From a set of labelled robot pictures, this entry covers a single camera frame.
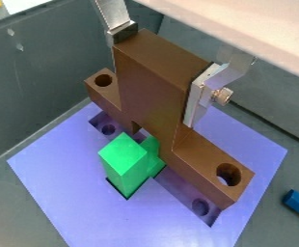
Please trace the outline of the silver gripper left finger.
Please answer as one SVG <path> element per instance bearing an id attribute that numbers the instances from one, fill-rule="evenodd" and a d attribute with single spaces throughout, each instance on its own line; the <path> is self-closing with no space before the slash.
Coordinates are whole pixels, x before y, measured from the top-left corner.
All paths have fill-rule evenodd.
<path id="1" fill-rule="evenodd" d="M 137 33 L 137 23 L 131 20 L 124 0 L 93 0 L 104 28 L 107 45 L 112 47 Z"/>

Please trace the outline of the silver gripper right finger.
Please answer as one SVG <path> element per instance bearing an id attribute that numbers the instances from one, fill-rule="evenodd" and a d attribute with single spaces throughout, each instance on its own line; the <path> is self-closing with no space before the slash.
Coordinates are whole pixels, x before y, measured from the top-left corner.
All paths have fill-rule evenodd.
<path id="1" fill-rule="evenodd" d="M 216 59 L 191 83 L 183 118 L 188 127 L 195 126 L 213 102 L 221 106 L 229 102 L 233 91 L 227 85 L 245 75 L 256 61 L 253 55 L 229 45 L 220 46 Z"/>

